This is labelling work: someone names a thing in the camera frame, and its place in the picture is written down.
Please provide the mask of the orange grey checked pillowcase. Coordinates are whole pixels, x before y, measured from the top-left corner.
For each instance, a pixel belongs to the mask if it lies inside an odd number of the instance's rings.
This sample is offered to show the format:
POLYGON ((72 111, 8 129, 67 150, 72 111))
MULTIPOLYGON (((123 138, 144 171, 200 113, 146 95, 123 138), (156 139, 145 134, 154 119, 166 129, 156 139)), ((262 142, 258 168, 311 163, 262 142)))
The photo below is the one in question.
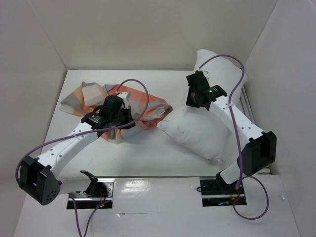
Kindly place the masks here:
POLYGON ((108 142, 119 144, 124 139, 147 128, 155 127, 173 111, 172 106, 162 98, 153 95, 147 97, 145 92, 125 85, 121 87, 117 84, 105 84, 101 86, 95 82, 82 82, 75 91, 61 101, 60 110, 74 116, 83 117, 101 105, 107 96, 115 95, 117 91, 130 93, 129 103, 131 105, 131 115, 133 119, 138 118, 145 108, 146 111, 140 120, 136 122, 135 127, 130 129, 116 129, 103 133, 101 138, 108 142), (149 100, 147 107, 145 107, 146 99, 149 100))

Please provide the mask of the white pillow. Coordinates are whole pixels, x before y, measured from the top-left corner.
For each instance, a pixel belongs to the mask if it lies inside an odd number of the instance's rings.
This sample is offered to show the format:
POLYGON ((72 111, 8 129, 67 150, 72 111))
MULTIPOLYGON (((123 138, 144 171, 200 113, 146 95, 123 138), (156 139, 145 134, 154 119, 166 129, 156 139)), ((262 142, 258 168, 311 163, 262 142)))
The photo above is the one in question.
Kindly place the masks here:
MULTIPOLYGON (((200 49, 194 70, 201 68, 209 85, 219 85, 228 94, 232 103, 239 103, 242 87, 247 75, 229 59, 217 53, 200 49)), ((230 165, 238 156, 236 137, 227 126, 205 108, 182 105, 174 109, 157 125, 176 143, 190 149, 210 161, 211 165, 230 165)))

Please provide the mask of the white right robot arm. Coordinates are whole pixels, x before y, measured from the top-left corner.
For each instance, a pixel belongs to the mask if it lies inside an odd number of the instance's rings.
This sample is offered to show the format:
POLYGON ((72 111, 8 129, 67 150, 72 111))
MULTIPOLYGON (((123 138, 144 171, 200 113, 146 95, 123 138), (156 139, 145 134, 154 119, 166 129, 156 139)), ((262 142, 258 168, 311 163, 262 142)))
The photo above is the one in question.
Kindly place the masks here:
POLYGON ((216 115, 233 133, 238 133, 237 146, 241 156, 228 168, 216 175, 215 187, 222 194, 232 189, 239 177, 252 176, 275 162, 277 137, 253 124, 233 103, 228 102, 226 91, 218 85, 209 86, 203 72, 187 76, 189 91, 186 105, 204 107, 216 115))

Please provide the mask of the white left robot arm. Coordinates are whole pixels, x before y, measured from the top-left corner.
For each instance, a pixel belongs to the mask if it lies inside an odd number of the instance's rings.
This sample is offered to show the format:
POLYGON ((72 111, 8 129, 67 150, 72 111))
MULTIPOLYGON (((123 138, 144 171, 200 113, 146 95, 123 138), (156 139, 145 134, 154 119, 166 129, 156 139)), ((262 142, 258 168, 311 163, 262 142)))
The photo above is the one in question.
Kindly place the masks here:
POLYGON ((129 92, 107 96, 103 105, 86 114, 72 133, 57 139, 49 151, 37 158, 25 155, 19 166, 19 187, 41 205, 51 203, 61 192, 57 176, 83 148, 104 132, 135 126, 129 98, 129 92))

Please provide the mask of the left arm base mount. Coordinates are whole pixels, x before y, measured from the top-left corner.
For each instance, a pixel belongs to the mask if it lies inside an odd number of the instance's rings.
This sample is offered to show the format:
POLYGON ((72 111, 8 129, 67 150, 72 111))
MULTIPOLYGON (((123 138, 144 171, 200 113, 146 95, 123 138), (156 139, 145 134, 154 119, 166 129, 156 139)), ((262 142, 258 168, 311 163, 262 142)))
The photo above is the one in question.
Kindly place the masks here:
POLYGON ((115 179, 98 177, 86 170, 80 173, 89 178, 89 184, 72 193, 77 209, 112 209, 115 179))

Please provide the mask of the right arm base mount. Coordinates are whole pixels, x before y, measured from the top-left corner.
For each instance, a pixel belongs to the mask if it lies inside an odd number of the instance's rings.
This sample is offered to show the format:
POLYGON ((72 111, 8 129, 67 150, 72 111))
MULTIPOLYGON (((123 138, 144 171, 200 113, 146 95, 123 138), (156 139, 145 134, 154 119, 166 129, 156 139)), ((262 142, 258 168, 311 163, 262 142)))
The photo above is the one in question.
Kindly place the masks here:
POLYGON ((220 188, 215 177, 201 177, 196 191, 201 194, 203 207, 232 206, 234 201, 236 201, 236 205, 247 205, 243 186, 236 190, 233 183, 220 188))

